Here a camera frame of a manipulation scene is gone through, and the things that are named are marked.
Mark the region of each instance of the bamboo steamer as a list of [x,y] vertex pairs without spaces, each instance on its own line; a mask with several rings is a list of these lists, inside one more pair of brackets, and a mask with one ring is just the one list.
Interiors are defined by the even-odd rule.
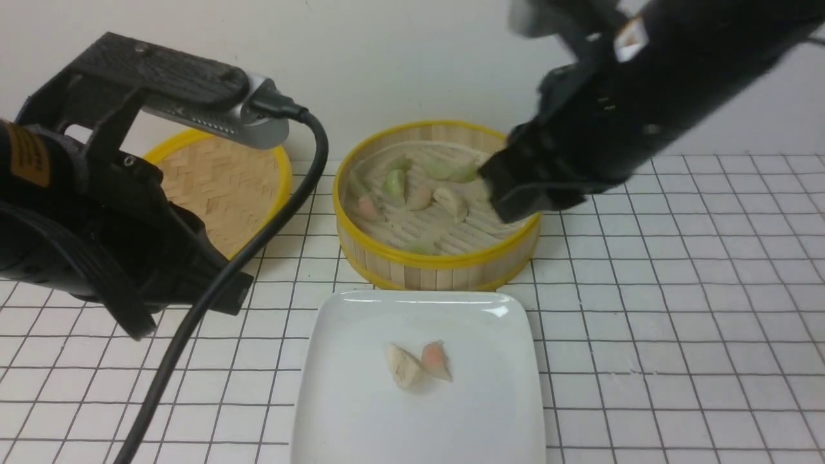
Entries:
[[[386,211],[388,220],[380,223],[367,224],[368,221],[353,214],[356,200],[348,191],[351,170],[355,166],[365,170],[365,173],[359,174],[373,192],[379,191],[385,174],[382,168],[395,156],[393,150],[405,147],[404,153],[410,159],[415,159],[419,153],[416,144],[421,145],[421,153],[427,152],[428,156],[454,162],[455,159],[465,157],[481,163],[504,147],[505,137],[460,121],[424,121],[380,132],[355,147],[338,169],[332,189],[337,232],[346,259],[363,278],[388,290],[498,289],[530,261],[539,238],[540,215],[533,215],[516,225],[505,226],[494,218],[492,208],[486,201],[482,203],[481,198],[478,198],[478,207],[471,204],[467,220],[456,226],[457,229],[444,225],[443,217],[439,219],[438,215],[448,213],[439,212],[437,206],[417,211],[412,217],[408,216],[408,212],[398,212],[390,207],[392,211]],[[413,167],[408,172],[410,188],[420,182],[432,182],[429,178],[424,180],[425,178],[423,170],[413,162]],[[430,187],[438,187],[439,182],[435,184],[430,184]],[[459,185],[456,188],[471,187]],[[393,217],[402,217],[403,221],[409,222],[400,227]],[[416,231],[427,233],[438,227],[450,232],[442,240],[445,245],[437,255],[404,251],[404,238],[414,236]],[[495,230],[491,228],[497,228],[495,230],[503,232],[503,235],[493,234]]]
[[206,226],[210,242],[233,257],[290,197],[292,171],[281,148],[257,150],[187,130],[144,157],[163,171],[172,203]]

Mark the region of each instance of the black cable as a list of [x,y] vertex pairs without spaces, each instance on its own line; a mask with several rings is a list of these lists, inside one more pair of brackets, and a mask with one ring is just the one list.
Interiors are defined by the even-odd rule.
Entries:
[[292,194],[292,197],[290,197],[284,207],[229,261],[229,264],[227,264],[220,274],[210,283],[203,296],[200,297],[186,314],[186,317],[183,318],[183,321],[175,332],[175,336],[169,343],[169,348],[163,354],[163,360],[158,366],[158,371],[155,373],[154,379],[152,379],[152,384],[146,393],[144,403],[140,406],[140,411],[138,411],[132,429],[129,431],[129,435],[126,436],[120,452],[117,453],[117,458],[115,459],[116,464],[130,464],[132,459],[134,459],[134,455],[137,453],[138,447],[141,442],[143,442],[144,435],[152,423],[152,417],[158,407],[158,403],[160,403],[163,392],[166,390],[169,379],[172,377],[172,372],[175,370],[177,361],[183,354],[186,342],[195,332],[195,328],[200,323],[200,320],[203,319],[206,311],[209,310],[212,302],[220,296],[229,279],[238,272],[241,272],[243,267],[255,257],[255,254],[263,249],[263,247],[272,240],[272,237],[281,231],[284,225],[292,219],[292,216],[294,216],[307,199],[309,199],[309,196],[321,179],[324,167],[327,165],[329,142],[327,140],[327,133],[324,131],[321,122],[306,108],[295,105],[287,97],[283,97],[280,94],[270,94],[267,96],[271,100],[260,102],[258,105],[259,109],[271,113],[271,115],[276,118],[287,118],[300,122],[311,129],[315,136],[315,158],[309,167],[306,178],[298,185],[298,189],[295,190],[295,193]]

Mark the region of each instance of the yellow rim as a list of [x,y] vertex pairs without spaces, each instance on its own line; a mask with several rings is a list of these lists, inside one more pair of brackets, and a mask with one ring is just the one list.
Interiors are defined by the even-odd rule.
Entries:
[[[170,154],[175,153],[179,149],[186,147],[187,145],[194,144],[195,142],[200,142],[201,140],[206,140],[214,137],[212,134],[207,134],[206,132],[201,132],[200,130],[189,129],[181,132],[178,135],[175,135],[171,139],[163,142],[162,144],[158,145],[144,156],[146,161],[149,161],[152,164],[157,165],[161,161],[163,161],[167,156]],[[275,201],[272,202],[272,208],[266,213],[266,218],[261,222],[261,226],[255,230],[255,233],[252,234],[254,237],[258,232],[263,229],[263,226],[266,225],[278,211],[281,210],[282,207],[286,204],[286,202],[290,199],[290,192],[292,191],[292,167],[290,166],[290,159],[286,156],[286,152],[284,151],[283,147],[275,147],[274,149],[270,150],[272,156],[275,157],[275,162],[278,164],[278,192],[275,196]],[[235,251],[233,251],[227,258],[232,259],[239,251],[241,251],[242,247],[239,247]]]
[[423,127],[427,125],[457,125],[461,127],[466,127],[468,129],[484,132],[485,134],[498,137],[501,140],[505,139],[504,134],[501,134],[494,130],[487,129],[486,127],[482,127],[480,125],[475,125],[463,121],[413,122],[412,124],[398,125],[396,127],[392,127],[390,129],[384,130],[382,132],[379,132],[378,134],[371,136],[369,139],[364,140],[363,142],[358,144],[358,146],[352,149],[352,151],[346,156],[346,158],[344,158],[343,162],[341,163],[341,167],[338,168],[338,172],[335,176],[335,181],[332,185],[332,203],[335,207],[335,215],[337,216],[338,222],[341,224],[344,230],[355,241],[357,241],[358,244],[364,246],[364,248],[370,251],[371,253],[379,255],[390,261],[401,263],[405,266],[413,266],[415,268],[422,269],[452,269],[476,266],[478,264],[492,261],[495,258],[499,258],[502,255],[509,253],[510,251],[521,245],[521,241],[531,231],[539,227],[541,215],[533,215],[533,217],[531,217],[527,221],[524,227],[522,227],[513,235],[507,237],[501,243],[496,244],[493,247],[478,251],[476,253],[461,254],[455,256],[424,256],[421,254],[409,253],[403,250],[394,249],[392,247],[389,247],[385,244],[378,242],[375,239],[372,239],[369,235],[361,232],[361,230],[358,229],[358,227],[356,227],[356,225],[352,223],[350,218],[344,212],[344,208],[341,204],[341,198],[338,196],[338,190],[339,184],[341,182],[341,177],[344,173],[347,172],[347,168],[349,167],[350,163],[355,158],[355,156],[358,153],[360,153],[368,144],[371,144],[372,142],[376,141],[381,137],[384,137],[385,135],[392,134],[400,130],[413,129],[416,127]]
[[[512,271],[510,271],[506,276],[489,283],[486,283],[482,286],[478,286],[476,288],[470,288],[469,291],[496,291],[499,288],[505,286],[509,281],[513,280],[519,272],[530,262],[530,257],[533,256],[533,251],[535,250],[535,246],[539,243],[539,238],[535,238],[535,242],[530,247],[530,253],[527,255],[527,258],[524,259],[518,266],[516,266]],[[374,274],[364,268],[353,258],[351,258],[350,252],[347,250],[343,244],[341,245],[341,251],[344,252],[344,256],[346,256],[346,260],[349,261],[350,266],[358,272],[361,277],[369,281],[372,285],[377,286],[381,290],[409,290],[408,288],[404,288],[400,285],[396,285],[383,277]]]

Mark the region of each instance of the white plate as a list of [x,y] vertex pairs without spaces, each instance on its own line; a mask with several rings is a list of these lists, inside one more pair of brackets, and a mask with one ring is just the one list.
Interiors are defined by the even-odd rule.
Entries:
[[[453,382],[400,390],[388,343],[419,356],[442,340]],[[545,422],[524,308],[498,293],[354,291],[319,313],[293,464],[537,464]]]

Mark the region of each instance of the grid tile surface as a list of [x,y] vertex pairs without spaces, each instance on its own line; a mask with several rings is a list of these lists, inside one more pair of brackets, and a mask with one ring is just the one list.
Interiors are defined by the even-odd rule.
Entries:
[[[542,217],[500,291],[528,310],[548,463],[825,464],[823,160],[659,158]],[[335,167],[247,266],[241,314],[206,316],[135,462],[289,461],[318,305],[373,288],[338,246]],[[59,292],[0,303],[0,460],[112,462],[186,309],[136,343]]]

